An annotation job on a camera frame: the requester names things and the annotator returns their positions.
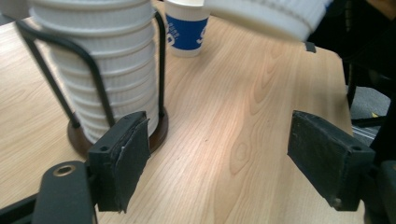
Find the blue logo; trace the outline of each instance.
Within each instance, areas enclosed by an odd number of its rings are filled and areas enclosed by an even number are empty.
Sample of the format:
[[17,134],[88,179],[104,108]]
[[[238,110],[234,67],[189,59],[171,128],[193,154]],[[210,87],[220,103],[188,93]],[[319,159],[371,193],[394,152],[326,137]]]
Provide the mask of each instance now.
[[181,21],[166,15],[168,43],[176,49],[198,49],[204,41],[207,19]]

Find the metal bolt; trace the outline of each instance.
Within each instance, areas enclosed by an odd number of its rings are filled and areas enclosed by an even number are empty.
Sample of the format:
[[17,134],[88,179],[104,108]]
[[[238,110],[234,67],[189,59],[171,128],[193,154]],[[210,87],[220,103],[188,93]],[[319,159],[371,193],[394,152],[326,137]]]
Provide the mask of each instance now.
[[334,208],[341,208],[343,206],[343,201],[339,198],[335,198],[332,200],[332,207]]

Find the black metal rack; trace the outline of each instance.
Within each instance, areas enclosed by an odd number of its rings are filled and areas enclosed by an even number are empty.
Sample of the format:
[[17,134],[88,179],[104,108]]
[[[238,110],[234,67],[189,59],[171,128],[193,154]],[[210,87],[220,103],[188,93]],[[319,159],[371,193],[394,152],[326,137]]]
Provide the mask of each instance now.
[[[163,18],[161,14],[156,11],[154,14],[155,21],[158,24],[159,30],[159,123],[154,131],[154,133],[149,138],[150,144],[150,152],[156,150],[167,135],[168,130],[168,116],[166,113],[166,109],[164,107],[164,80],[165,80],[165,47],[166,47],[166,32],[165,32],[165,25],[163,22]],[[73,41],[59,37],[55,35],[50,35],[44,33],[42,31],[36,30],[29,26],[27,23],[23,21],[16,21],[16,25],[18,30],[21,33],[22,38],[26,42],[28,48],[32,52],[33,56],[35,57],[36,62],[38,63],[41,71],[43,72],[45,78],[47,79],[49,85],[51,86],[54,94],[56,95],[58,101],[60,102],[64,112],[66,113],[67,117],[69,118],[69,125],[67,128],[67,134],[69,137],[70,143],[73,145],[73,148],[76,152],[83,156],[87,156],[88,149],[92,146],[92,143],[85,137],[82,127],[76,117],[76,114],[73,113],[72,109],[70,108],[69,104],[65,100],[65,97],[62,93],[62,90],[59,88],[53,74],[49,70],[43,56],[41,55],[40,50],[36,45],[36,41],[42,41],[47,44],[51,44],[53,46],[59,47],[61,49],[68,50],[70,52],[75,53],[90,69],[92,74],[93,83],[97,89],[97,93],[99,99],[102,103],[102,107],[106,114],[106,121],[111,128],[116,123],[114,119],[113,112],[111,110],[111,106],[106,94],[105,86],[99,71],[99,68],[92,58],[92,56],[81,46],[74,43]]]

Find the wooden table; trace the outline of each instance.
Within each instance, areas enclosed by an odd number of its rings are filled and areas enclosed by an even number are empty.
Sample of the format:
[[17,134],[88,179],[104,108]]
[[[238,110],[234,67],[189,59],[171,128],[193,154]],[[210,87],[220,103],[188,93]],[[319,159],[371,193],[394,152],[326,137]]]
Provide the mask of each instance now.
[[[99,222],[362,223],[362,209],[331,209],[286,154],[294,109],[351,133],[341,62],[317,51],[210,18],[198,57],[167,54],[169,133],[128,213],[100,213]],[[37,192],[52,165],[82,159],[13,23],[0,27],[0,89],[4,207]]]

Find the blue and white cup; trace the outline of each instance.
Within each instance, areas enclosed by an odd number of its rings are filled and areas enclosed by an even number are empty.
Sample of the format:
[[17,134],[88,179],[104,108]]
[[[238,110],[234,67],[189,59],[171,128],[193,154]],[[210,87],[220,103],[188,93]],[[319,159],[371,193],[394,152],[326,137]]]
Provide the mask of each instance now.
[[178,57],[199,54],[204,41],[209,11],[204,0],[165,0],[167,42]]

